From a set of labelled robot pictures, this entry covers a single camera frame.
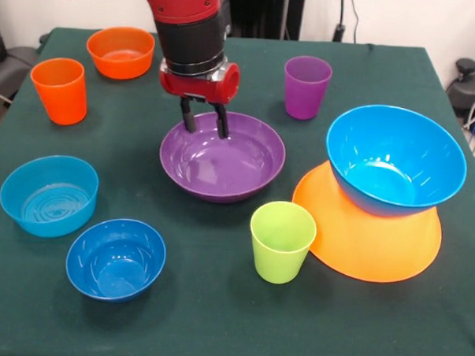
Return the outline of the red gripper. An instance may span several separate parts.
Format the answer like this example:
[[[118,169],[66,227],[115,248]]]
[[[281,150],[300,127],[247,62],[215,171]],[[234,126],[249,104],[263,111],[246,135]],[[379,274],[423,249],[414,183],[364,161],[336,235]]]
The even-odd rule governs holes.
[[[198,98],[215,104],[218,135],[221,139],[228,138],[228,117],[223,104],[229,104],[238,91],[240,69],[237,64],[224,61],[219,69],[204,76],[178,76],[163,59],[158,73],[164,91],[181,97],[180,109],[188,132],[196,131],[189,98]]]

